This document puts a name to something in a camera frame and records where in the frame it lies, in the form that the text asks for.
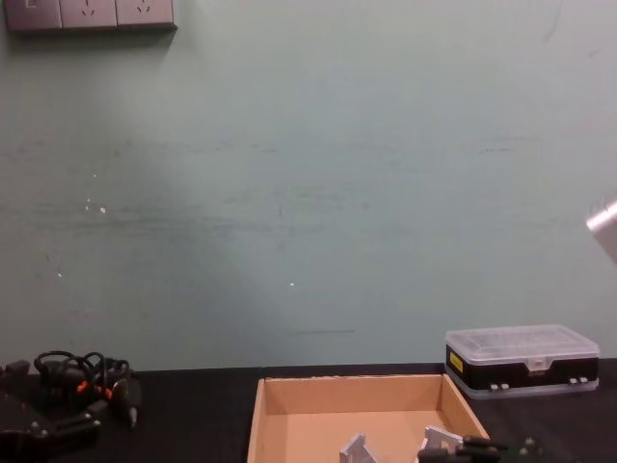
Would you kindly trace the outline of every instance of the wall socket panel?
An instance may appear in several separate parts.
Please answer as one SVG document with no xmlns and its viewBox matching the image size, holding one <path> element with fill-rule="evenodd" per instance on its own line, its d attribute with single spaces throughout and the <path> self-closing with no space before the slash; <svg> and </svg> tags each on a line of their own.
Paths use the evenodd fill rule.
<svg viewBox="0 0 617 463">
<path fill-rule="evenodd" d="M 16 33 L 177 27 L 174 0 L 4 0 L 4 8 Z"/>
</svg>

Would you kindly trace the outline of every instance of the teal wall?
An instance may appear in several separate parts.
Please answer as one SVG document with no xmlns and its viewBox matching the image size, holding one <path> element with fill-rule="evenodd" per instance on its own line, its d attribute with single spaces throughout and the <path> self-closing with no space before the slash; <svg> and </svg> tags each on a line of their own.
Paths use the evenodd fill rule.
<svg viewBox="0 0 617 463">
<path fill-rule="evenodd" d="M 542 322 L 617 355 L 584 226 L 615 2 L 178 3 L 175 36 L 0 35 L 0 361 L 433 362 Z"/>
</svg>

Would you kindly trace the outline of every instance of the cardboard box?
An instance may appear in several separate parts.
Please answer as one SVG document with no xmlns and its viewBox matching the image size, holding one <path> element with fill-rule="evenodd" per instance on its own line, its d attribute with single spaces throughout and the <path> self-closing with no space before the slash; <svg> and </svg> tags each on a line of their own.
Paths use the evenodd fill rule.
<svg viewBox="0 0 617 463">
<path fill-rule="evenodd" d="M 447 375 L 262 379 L 248 463 L 337 463 L 358 433 L 378 463 L 410 463 L 431 424 L 488 437 Z"/>
</svg>

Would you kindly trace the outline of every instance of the black table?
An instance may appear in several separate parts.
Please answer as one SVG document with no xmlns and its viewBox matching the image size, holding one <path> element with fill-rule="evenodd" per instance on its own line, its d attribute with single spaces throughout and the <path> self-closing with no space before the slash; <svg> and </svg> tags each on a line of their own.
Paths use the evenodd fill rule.
<svg viewBox="0 0 617 463">
<path fill-rule="evenodd" d="M 54 461 L 245 463 L 260 378 L 441 372 L 433 364 L 146 372 L 146 409 L 134 432 L 109 420 L 95 448 Z M 601 361 L 594 393 L 472 401 L 471 407 L 493 438 L 533 436 L 551 463 L 617 462 L 617 359 Z"/>
</svg>

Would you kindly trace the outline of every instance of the clear plastic lid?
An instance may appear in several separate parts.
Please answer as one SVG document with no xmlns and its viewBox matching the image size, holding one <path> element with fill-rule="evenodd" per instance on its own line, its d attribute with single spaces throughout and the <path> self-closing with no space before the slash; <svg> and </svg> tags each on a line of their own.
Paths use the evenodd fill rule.
<svg viewBox="0 0 617 463">
<path fill-rule="evenodd" d="M 600 357 L 597 344 L 561 325 L 448 331 L 445 342 L 469 364 L 526 363 L 531 371 L 554 360 Z"/>
</svg>

